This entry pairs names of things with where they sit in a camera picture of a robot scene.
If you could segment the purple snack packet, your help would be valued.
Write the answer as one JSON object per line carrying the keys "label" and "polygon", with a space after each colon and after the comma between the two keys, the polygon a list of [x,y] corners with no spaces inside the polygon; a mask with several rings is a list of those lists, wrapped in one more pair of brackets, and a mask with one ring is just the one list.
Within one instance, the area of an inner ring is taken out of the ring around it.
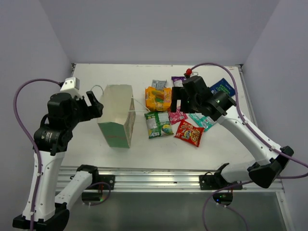
{"label": "purple snack packet", "polygon": [[183,82],[186,80],[186,77],[171,77],[174,87],[183,87]]}

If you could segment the green paper bag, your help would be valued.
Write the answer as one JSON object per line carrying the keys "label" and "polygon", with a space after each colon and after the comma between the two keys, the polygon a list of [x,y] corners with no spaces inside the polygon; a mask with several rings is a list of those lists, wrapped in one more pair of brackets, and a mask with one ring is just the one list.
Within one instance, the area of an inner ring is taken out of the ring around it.
{"label": "green paper bag", "polygon": [[149,112],[141,102],[134,98],[133,87],[128,84],[111,84],[99,88],[99,103],[103,105],[103,114],[96,119],[98,129],[96,138],[111,148],[131,148],[136,114]]}

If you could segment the red snack packet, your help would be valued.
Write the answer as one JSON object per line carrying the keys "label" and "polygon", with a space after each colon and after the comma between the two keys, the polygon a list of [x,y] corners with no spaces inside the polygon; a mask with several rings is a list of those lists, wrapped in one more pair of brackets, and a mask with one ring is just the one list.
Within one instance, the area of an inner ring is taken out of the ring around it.
{"label": "red snack packet", "polygon": [[185,120],[181,120],[175,138],[199,147],[204,130],[205,128],[195,127]]}

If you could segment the dark blue chips packet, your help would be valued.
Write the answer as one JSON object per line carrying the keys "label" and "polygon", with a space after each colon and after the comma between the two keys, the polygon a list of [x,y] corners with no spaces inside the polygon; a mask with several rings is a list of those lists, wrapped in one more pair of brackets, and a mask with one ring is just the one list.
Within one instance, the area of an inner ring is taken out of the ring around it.
{"label": "dark blue chips packet", "polygon": [[225,78],[222,78],[220,81],[215,83],[210,87],[210,90],[213,94],[217,93],[218,91],[223,91],[227,93],[230,97],[235,95],[235,89],[228,83]]}

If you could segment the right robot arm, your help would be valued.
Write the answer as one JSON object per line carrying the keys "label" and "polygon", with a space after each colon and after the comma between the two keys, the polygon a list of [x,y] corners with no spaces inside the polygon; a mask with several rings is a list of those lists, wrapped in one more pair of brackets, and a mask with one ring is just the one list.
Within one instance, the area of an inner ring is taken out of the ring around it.
{"label": "right robot arm", "polygon": [[201,113],[226,128],[250,152],[254,160],[236,165],[223,164],[215,171],[211,181],[216,187],[225,189],[237,181],[252,181],[268,188],[294,154],[291,147],[282,147],[262,133],[243,113],[237,109],[236,101],[223,91],[212,93],[200,76],[183,82],[182,87],[173,87],[171,94],[172,112]]}

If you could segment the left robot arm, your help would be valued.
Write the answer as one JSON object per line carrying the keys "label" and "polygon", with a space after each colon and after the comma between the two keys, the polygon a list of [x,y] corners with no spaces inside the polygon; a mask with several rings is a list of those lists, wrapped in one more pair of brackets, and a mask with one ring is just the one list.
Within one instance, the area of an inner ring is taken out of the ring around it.
{"label": "left robot arm", "polygon": [[98,169],[81,165],[67,186],[56,193],[58,174],[73,129],[78,123],[99,118],[103,105],[92,91],[87,91],[91,105],[84,97],[67,92],[54,94],[48,101],[48,113],[42,118],[34,141],[34,173],[28,202],[22,214],[13,219],[13,227],[23,230],[62,231],[65,229],[73,204],[87,188],[99,186]]}

